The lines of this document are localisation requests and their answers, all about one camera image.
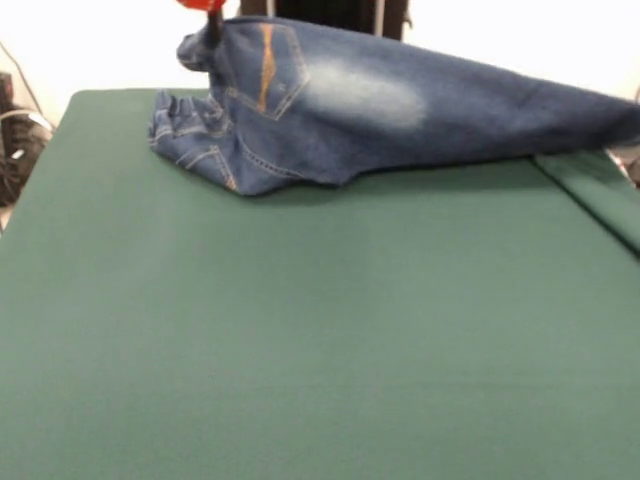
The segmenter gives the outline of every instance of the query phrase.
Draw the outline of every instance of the white wall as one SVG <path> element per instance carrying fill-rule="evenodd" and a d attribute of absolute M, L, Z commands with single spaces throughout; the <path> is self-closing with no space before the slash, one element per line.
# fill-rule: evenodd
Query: white wall
<path fill-rule="evenodd" d="M 411 2 L 408 43 L 628 98 L 640 84 L 638 1 Z M 54 122 L 82 89 L 206 86 L 174 60 L 203 22 L 176 0 L 0 0 L 0 40 Z"/>

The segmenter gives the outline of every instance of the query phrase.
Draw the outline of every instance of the green table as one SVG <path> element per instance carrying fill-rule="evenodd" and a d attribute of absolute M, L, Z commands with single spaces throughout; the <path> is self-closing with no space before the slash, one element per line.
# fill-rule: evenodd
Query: green table
<path fill-rule="evenodd" d="M 244 199 L 76 95 L 0 240 L 3 480 L 637 480 L 640 203 L 601 154 Z"/>

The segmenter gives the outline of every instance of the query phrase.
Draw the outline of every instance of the blue denim jeans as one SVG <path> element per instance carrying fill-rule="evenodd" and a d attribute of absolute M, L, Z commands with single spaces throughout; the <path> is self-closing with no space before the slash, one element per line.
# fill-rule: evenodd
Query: blue denim jeans
<path fill-rule="evenodd" d="M 640 142 L 634 103 L 318 25 L 240 17 L 178 58 L 209 95 L 160 92 L 151 146 L 242 195 Z"/>

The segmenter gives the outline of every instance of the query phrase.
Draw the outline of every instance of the red object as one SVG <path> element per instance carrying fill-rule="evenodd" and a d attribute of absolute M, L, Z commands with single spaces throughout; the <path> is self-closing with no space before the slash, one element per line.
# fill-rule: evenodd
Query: red object
<path fill-rule="evenodd" d="M 187 8 L 203 10 L 205 12 L 217 12 L 227 0 L 178 0 Z"/>

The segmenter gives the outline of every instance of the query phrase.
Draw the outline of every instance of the back pocket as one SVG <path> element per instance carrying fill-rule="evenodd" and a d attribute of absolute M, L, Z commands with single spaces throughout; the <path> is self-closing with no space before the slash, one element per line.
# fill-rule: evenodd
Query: back pocket
<path fill-rule="evenodd" d="M 256 112 L 279 119 L 308 81 L 295 30 L 272 23 L 229 25 L 225 49 L 232 85 L 226 93 Z"/>

